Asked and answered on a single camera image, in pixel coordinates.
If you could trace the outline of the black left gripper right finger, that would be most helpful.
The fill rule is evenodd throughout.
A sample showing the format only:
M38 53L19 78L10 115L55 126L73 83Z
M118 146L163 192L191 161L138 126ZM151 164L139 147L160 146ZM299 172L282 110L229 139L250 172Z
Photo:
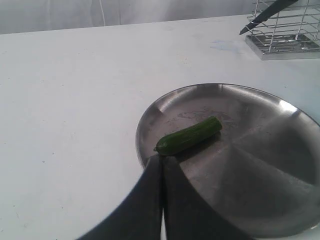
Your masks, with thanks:
M168 240L239 240L240 230L198 194L173 157L162 159Z

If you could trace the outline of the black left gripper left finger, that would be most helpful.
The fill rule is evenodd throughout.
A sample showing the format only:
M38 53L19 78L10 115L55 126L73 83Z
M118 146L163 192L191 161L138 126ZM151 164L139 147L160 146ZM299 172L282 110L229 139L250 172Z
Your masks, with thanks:
M128 196L81 240L159 240L163 199L161 157L154 155Z

